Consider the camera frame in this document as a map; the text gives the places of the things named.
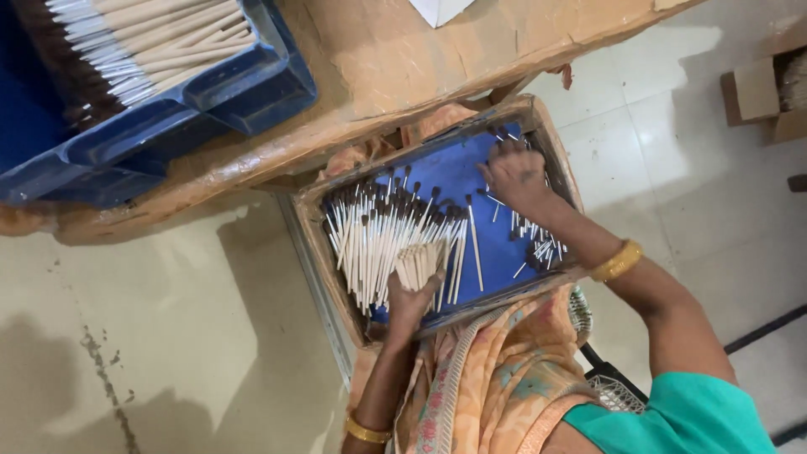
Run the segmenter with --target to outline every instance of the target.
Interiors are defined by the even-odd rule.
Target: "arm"
[[[577,212],[544,184],[544,158],[505,141],[480,166],[500,200],[552,232],[587,269],[607,262],[622,240]],[[650,335],[650,372],[698,372],[737,384],[729,358],[700,303],[652,260],[639,262],[606,285],[632,307]]]
[[[440,288],[443,278],[440,272],[433,275],[419,292],[409,292],[401,286],[397,272],[390,275],[387,281],[390,290],[389,335],[367,380],[362,399],[353,412],[353,420],[360,426],[379,432],[392,429],[398,404],[415,364],[417,349],[412,336],[420,327],[426,306]],[[348,433],[342,452],[382,454],[384,445],[368,443]]]

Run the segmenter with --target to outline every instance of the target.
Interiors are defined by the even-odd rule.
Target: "gold bangle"
[[[642,251],[642,247],[639,243],[627,239],[623,244],[622,249],[609,261],[592,270],[592,279],[596,282],[616,279],[638,263],[639,259],[644,255],[644,251]]]
[[[385,444],[392,439],[392,432],[377,432],[358,425],[348,414],[345,420],[345,429],[354,437],[369,443]]]

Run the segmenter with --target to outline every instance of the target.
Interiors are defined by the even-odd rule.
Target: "wooden table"
[[[233,132],[174,160],[167,181],[128,207],[65,210],[56,236],[125,238],[221,192],[293,183],[282,175],[454,100],[499,87],[487,97],[497,103],[540,72],[701,1],[476,0],[434,30],[408,0],[280,0],[319,88],[316,104],[257,137]]]

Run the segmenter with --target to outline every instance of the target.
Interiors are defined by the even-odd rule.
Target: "woman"
[[[597,405],[572,359],[585,341],[569,321],[569,286],[453,326],[418,346],[412,336],[444,276],[408,292],[393,274],[389,336],[380,352],[358,361],[342,452],[384,452],[393,432],[397,452],[776,452],[684,286],[644,258],[636,243],[614,236],[547,188],[543,157],[520,142],[495,145],[479,169],[500,200],[553,232],[592,278],[642,317],[653,376],[646,411]]]

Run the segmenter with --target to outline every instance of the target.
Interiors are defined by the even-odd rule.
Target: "hand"
[[[445,272],[440,270],[426,282],[419,291],[407,290],[401,285],[398,272],[393,271],[387,280],[390,295],[389,335],[385,346],[404,348],[412,341],[412,336],[420,328],[420,319],[432,302],[432,296],[440,290]]]
[[[487,165],[476,166],[496,198],[528,216],[540,212],[541,203],[554,195],[546,186],[545,164],[543,155],[527,150],[524,142],[507,139],[491,147]]]

